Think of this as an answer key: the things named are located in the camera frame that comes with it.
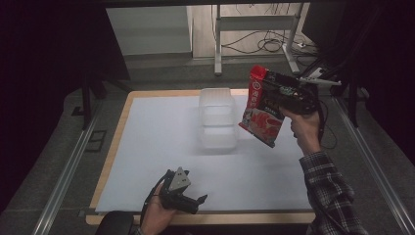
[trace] white wall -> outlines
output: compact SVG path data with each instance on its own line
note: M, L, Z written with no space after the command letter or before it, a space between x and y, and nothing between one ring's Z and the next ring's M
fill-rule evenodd
M186 6L107 9L122 55L191 52Z

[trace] transparent plastic container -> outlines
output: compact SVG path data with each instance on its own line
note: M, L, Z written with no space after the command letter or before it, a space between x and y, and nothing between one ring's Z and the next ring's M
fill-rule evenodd
M199 99L200 137L205 148L232 149L237 144L235 100L229 88L207 88Z

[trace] wrist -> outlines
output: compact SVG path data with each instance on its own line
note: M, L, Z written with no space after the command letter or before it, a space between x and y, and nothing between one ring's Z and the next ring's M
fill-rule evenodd
M149 231L147 227L138 227L137 235L157 235L157 233Z
M311 138L301 145L302 153L307 156L321 151L320 142L317 138Z

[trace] metal rail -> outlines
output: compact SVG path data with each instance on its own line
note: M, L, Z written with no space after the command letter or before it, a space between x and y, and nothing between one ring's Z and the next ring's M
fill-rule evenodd
M33 235L46 235L49 233L56 214L58 213L62 201L64 200L65 194L68 191L70 182L82 157L83 151L85 150L88 139L94 129L97 117L102 110L102 103L103 101L97 100L97 103L94 106L92 119L88 126L80 134L76 146L73 149L69 160L65 165L65 168L62 171L45 208L43 209L42 214L40 215L39 220L37 221L37 224L32 232Z
M366 162L366 165L368 166L369 171L372 174L372 177L377 183L379 190L383 194L403 234L415 234L415 226L411 217L409 216L408 210L406 209L403 202L400 200L399 196L393 190L391 184L388 181L388 178L383 172L372 151L368 147L364 137L360 133L359 128L354 127L353 123L348 118L346 114L347 108L345 104L338 98L333 97L332 99L337 108L339 109L339 113L342 116L347 130L350 132L352 139L356 143L356 146L358 147L359 151L362 153L364 162Z

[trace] cable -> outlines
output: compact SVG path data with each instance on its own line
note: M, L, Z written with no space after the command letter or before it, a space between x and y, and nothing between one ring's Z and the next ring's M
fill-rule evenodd
M236 8L236 11L239 13L239 15L242 15L242 13L238 10L238 4L235 4L235 8Z
M266 33L264 35L264 38L261 39L261 40L259 40L257 42L257 48L258 48L258 50L251 51L251 52L246 52L246 51L241 51L241 50L238 50L238 49L230 46L230 45L233 45L233 44L235 44L237 42L242 41L243 39L245 39L245 38L247 38L247 37L249 37L251 35L254 35L256 33L263 33L263 32L266 32ZM275 36L281 36L281 37L283 37L282 34L279 34L279 33L275 32L275 31L272 31L272 30L268 30L268 31L257 30L257 31L251 32L251 33L249 33L249 34L241 37L240 39L238 39L238 40L236 40L234 42L231 42L231 43L228 43L228 44L222 44L221 46L222 47L225 47L225 48L228 48L228 49L232 49L232 50L238 51L238 52L243 53L243 54L252 54L252 53L255 53L255 52L258 52L258 51L267 51L267 52L270 52L270 53L275 53L275 52L277 52L277 51L279 51L281 49L282 41L281 41L281 39L278 39L277 37L271 38L271 34L274 34ZM278 49L274 49L274 50L268 49L266 46L269 45L269 44L278 44L279 45L278 46ZM293 48L293 52L295 52L294 53L295 55L305 55L305 56L313 56L313 57L317 57L318 56L316 54L299 51L299 50L297 50L295 48Z
M327 125L327 119L329 118L329 107L327 107L327 104L324 103L323 101L319 100L319 102L324 106L325 111L326 111L325 112L326 115L324 116L324 121L323 121L324 122L324 127L327 127L330 130L330 132L332 133L333 137L335 138L335 143L333 144L333 146L328 147L328 146L321 145L321 147L323 147L325 149L335 149L337 147L337 144L338 144L338 138L337 138L335 132L333 131L333 129L329 125Z
M271 9L271 8L273 8L273 7L274 7L274 4L275 4L275 3L272 3L272 4L270 4L270 5L269 5L269 8L268 8L268 9L266 9L266 11L265 11L264 15L266 15L266 13L269 11L269 9Z
M277 3L277 7L275 8L275 11L274 11L274 15L277 15L277 11L278 11L278 7L280 6L280 4L279 3Z
M141 215L140 215L140 225L143 225L144 216L146 215L147 207L150 203L150 200L153 198L154 193L156 192L159 185L162 183L163 180L167 177L167 173L162 176L161 179L157 182L156 186L150 191L149 196L147 196L146 200L144 201L143 209L141 209Z
M307 189L310 188L310 184L307 180L305 180L305 185L307 186ZM314 194L314 192L312 190L307 190L307 193L312 195L312 198L316 199L314 200L314 202L317 205L316 210L319 210L321 213L323 213L324 215L326 215L326 217L333 222L333 224L338 227L340 229L340 232L344 235L349 235L349 233L335 220L332 218L331 215L329 215L326 211L324 206L321 204L321 202L317 199L317 195Z

